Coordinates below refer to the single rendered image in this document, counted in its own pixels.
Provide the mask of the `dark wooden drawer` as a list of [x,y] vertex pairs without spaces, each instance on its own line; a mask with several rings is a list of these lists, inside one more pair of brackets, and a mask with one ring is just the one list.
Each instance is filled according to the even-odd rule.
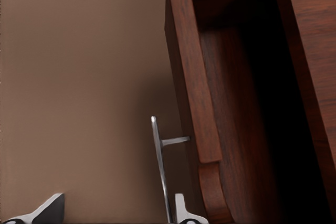
[[211,224],[334,224],[277,0],[166,0],[196,203]]

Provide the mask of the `dark wooden cabinet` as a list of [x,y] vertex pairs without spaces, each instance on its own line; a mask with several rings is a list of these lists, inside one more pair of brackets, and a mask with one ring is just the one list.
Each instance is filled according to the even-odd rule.
[[336,224],[336,0],[277,0]]

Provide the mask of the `silver drawer handle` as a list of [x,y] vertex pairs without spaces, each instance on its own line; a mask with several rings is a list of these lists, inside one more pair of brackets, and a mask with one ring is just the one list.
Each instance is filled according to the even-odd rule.
[[168,223],[174,223],[176,224],[176,213],[175,217],[173,216],[173,212],[171,210],[169,196],[168,196],[168,190],[167,190],[167,184],[166,184],[166,176],[165,176],[165,170],[164,170],[164,162],[163,162],[163,147],[172,145],[172,144],[178,144],[183,143],[190,140],[189,136],[184,137],[176,137],[176,138],[170,138],[166,140],[162,140],[160,138],[159,134],[159,128],[157,125],[157,119],[155,116],[151,116],[151,126],[152,126],[152,132],[153,132],[153,139],[154,139],[154,145],[155,145],[155,151],[156,151],[156,157],[157,162],[159,166],[159,172],[160,172],[160,178],[162,183],[162,189],[164,194],[164,202],[165,202],[165,211],[167,216]]

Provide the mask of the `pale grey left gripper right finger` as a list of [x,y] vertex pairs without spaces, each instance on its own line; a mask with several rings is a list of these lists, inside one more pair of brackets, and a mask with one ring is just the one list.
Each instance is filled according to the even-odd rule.
[[209,224],[202,216],[187,211],[183,194],[175,194],[176,224]]

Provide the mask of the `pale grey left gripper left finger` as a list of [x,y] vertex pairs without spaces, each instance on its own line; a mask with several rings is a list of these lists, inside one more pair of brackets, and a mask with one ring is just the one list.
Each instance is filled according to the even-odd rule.
[[29,214],[12,217],[3,224],[63,224],[65,194],[56,193]]

